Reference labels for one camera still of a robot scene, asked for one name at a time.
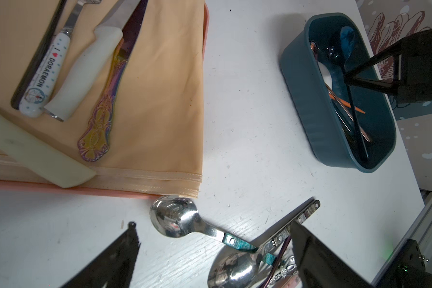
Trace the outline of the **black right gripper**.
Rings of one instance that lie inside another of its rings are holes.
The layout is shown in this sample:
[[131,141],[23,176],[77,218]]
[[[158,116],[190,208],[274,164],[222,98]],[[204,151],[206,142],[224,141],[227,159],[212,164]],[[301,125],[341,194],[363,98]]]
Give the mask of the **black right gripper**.
[[[397,83],[382,80],[356,78],[370,67],[393,59],[392,79]],[[402,41],[402,48],[394,44],[372,56],[365,63],[344,74],[344,82],[372,91],[396,96],[400,104],[432,101],[432,29],[417,32]]]

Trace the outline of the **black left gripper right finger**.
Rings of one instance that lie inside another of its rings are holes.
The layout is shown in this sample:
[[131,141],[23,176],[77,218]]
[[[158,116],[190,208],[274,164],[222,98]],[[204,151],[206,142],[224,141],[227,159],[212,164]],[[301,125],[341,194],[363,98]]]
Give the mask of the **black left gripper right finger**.
[[369,288],[322,241],[297,222],[290,225],[293,252],[304,288]]

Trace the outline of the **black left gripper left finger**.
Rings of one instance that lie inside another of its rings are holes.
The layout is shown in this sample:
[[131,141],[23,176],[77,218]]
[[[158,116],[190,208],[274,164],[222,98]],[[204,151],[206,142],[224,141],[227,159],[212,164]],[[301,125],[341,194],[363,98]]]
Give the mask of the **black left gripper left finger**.
[[128,288],[138,258],[140,242],[136,223],[83,270],[63,285],[64,288]]

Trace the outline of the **orange handled spoon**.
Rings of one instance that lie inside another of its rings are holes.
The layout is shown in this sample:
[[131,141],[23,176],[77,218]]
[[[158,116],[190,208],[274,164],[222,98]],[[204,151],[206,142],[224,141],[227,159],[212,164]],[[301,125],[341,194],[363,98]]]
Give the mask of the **orange handled spoon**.
[[[347,107],[347,108],[351,108],[351,105],[349,102],[342,100],[340,98],[338,98],[332,91],[329,91],[329,96],[331,99],[335,100],[336,102],[340,102],[343,106]],[[362,114],[366,114],[365,111],[363,111],[362,109],[360,109],[359,107],[355,107],[356,111]]]

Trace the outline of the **white ceramic spoon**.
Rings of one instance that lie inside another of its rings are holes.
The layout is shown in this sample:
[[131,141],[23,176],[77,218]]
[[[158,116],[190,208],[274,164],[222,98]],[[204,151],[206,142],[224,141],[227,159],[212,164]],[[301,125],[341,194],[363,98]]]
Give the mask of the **white ceramic spoon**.
[[330,71],[321,62],[318,62],[318,66],[319,66],[319,70],[320,70],[320,73],[322,75],[322,78],[324,80],[324,83],[327,85],[327,87],[332,89],[332,76],[331,76]]

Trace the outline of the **teal plastic storage box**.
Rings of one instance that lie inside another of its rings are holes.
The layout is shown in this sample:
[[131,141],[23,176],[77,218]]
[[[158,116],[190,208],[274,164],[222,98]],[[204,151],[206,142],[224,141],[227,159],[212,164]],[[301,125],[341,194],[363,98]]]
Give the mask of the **teal plastic storage box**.
[[354,168],[372,173],[392,154],[396,147],[396,124],[386,95],[351,86],[354,105],[362,111],[358,121],[367,133],[368,160],[363,161],[353,137],[354,125],[343,127],[348,116],[336,111],[337,103],[328,94],[319,64],[331,73],[332,90],[348,100],[348,86],[343,82],[341,68],[326,54],[334,35],[343,27],[355,31],[355,49],[346,62],[349,71],[370,59],[367,47],[355,23],[343,13],[319,14],[310,18],[304,30],[284,49],[280,68],[296,111],[316,158],[327,166]]

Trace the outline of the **gold spoon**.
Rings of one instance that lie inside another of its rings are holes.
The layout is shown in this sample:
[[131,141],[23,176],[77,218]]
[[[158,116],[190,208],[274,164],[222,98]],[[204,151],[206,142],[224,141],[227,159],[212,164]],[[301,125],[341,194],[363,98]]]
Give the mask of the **gold spoon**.
[[[319,54],[321,51],[320,51],[318,45],[315,42],[311,41],[310,42],[310,49],[313,51],[314,58],[315,58],[316,62],[317,63],[320,62],[319,61]],[[332,91],[336,95],[336,93],[332,89],[327,87],[326,84],[325,84],[325,86],[326,86],[328,92]],[[335,108],[335,112],[336,112],[338,118],[340,119],[340,121],[342,122],[343,127],[345,128],[344,132],[346,133],[346,136],[349,136],[349,137],[352,136],[355,133],[355,130],[354,130],[355,127],[354,127],[354,119],[353,119],[352,113],[349,110],[351,108],[347,108],[347,107],[343,106],[340,102],[336,102],[333,99],[331,99],[331,103],[333,104],[333,106]],[[347,115],[347,117],[344,118],[344,116],[342,116],[341,112],[344,112]],[[367,142],[372,141],[372,139],[369,137],[369,135],[365,132],[365,130],[363,128],[361,128],[361,133]]]

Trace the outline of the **peach cloth napkin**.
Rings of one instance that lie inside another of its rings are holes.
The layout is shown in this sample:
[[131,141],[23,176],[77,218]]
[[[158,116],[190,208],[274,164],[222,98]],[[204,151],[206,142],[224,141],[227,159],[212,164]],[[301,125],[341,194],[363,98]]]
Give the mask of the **peach cloth napkin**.
[[[0,1],[0,114],[80,161],[77,142],[109,74],[104,65],[73,116],[29,118],[10,101],[40,44],[57,1]],[[110,148],[90,167],[96,177],[73,193],[195,198],[202,181],[204,133],[203,1],[150,1],[115,100]]]

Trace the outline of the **silver fork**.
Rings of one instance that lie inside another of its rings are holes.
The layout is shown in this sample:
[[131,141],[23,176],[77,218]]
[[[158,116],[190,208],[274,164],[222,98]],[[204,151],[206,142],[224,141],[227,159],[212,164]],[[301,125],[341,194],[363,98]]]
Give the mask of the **silver fork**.
[[55,36],[47,50],[30,84],[25,90],[19,103],[21,114],[36,118],[42,115],[44,106],[49,102],[54,91],[61,67],[66,58],[68,48],[73,35],[74,27],[78,21],[84,5],[100,4],[101,0],[78,1],[72,9],[64,27]]

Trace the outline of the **gold cream handled knife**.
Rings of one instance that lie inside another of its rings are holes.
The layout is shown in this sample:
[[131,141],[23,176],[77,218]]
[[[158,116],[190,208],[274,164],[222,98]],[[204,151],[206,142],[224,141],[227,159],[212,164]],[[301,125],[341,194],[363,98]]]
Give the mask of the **gold cream handled knife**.
[[81,185],[96,176],[94,170],[37,139],[1,115],[0,150],[61,188]]

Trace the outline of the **white handled knife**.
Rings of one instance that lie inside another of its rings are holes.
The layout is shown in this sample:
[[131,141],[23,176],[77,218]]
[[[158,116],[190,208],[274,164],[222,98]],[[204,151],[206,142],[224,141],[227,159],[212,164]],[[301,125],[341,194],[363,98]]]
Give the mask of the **white handled knife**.
[[124,36],[123,29],[140,0],[117,1],[95,27],[95,41],[89,45],[72,65],[67,77],[44,111],[61,122],[67,121],[89,93],[103,66],[113,55]]

